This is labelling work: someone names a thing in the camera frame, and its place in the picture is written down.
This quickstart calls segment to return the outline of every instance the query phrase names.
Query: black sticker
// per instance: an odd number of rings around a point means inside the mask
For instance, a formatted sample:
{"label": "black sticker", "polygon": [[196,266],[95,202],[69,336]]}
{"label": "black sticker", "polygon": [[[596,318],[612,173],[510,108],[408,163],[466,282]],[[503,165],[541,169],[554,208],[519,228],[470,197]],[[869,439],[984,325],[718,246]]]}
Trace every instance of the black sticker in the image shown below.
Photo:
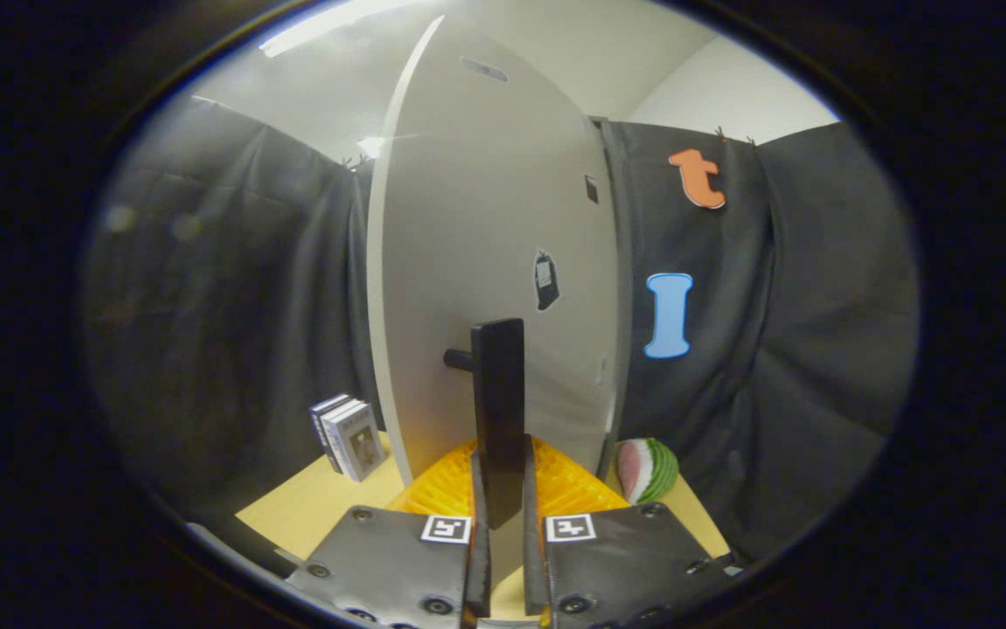
{"label": "black sticker", "polygon": [[584,189],[588,190],[588,198],[592,202],[600,204],[598,198],[596,198],[596,178],[592,175],[584,175]]}
{"label": "black sticker", "polygon": [[546,311],[561,297],[558,290],[558,269],[550,255],[538,250],[534,258],[534,292],[538,295],[538,311]]}

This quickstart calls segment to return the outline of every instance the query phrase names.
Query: blue letter i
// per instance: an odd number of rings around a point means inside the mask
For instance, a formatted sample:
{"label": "blue letter i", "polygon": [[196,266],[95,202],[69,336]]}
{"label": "blue letter i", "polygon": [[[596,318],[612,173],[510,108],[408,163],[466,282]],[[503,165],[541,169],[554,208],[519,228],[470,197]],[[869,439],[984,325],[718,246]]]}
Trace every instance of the blue letter i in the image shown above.
{"label": "blue letter i", "polygon": [[685,339],[685,296],[693,288],[686,274],[656,274],[646,287],[654,293],[654,338],[643,347],[651,358],[675,358],[690,350]]}

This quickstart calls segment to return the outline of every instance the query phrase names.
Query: ceiling light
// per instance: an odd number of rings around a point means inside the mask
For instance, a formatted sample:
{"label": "ceiling light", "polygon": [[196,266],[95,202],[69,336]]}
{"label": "ceiling light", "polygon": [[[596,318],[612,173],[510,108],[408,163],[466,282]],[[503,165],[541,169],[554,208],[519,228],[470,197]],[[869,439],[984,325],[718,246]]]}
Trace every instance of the ceiling light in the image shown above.
{"label": "ceiling light", "polygon": [[334,29],[354,23],[361,17],[373,16],[375,13],[404,7],[404,5],[420,3],[423,0],[350,0],[348,3],[336,4],[331,9],[325,9],[318,15],[309,17],[300,23],[292,25],[283,32],[277,33],[259,47],[267,56],[279,56],[282,52],[301,46],[318,36]]}
{"label": "ceiling light", "polygon": [[359,144],[368,158],[375,159],[378,158],[380,149],[382,149],[382,138],[364,138],[356,144]]}

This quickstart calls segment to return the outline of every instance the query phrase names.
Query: white wall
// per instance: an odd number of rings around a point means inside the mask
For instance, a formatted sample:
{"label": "white wall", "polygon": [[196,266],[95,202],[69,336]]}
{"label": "white wall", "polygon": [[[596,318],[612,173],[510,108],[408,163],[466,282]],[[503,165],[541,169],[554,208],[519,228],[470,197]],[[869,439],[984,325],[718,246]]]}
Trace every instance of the white wall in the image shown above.
{"label": "white wall", "polygon": [[764,143],[839,119],[790,75],[716,36],[627,117],[629,123],[713,132]]}

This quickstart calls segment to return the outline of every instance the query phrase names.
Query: black metal plate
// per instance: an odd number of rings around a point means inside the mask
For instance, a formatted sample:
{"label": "black metal plate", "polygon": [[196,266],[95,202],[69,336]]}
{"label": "black metal plate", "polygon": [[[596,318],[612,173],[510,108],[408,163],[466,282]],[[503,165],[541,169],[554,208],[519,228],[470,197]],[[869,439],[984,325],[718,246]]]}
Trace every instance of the black metal plate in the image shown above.
{"label": "black metal plate", "polygon": [[730,580],[660,502],[566,517],[543,520],[554,629],[665,625]]}
{"label": "black metal plate", "polygon": [[458,629],[468,543],[423,540],[429,520],[352,506],[287,582],[380,625]]}

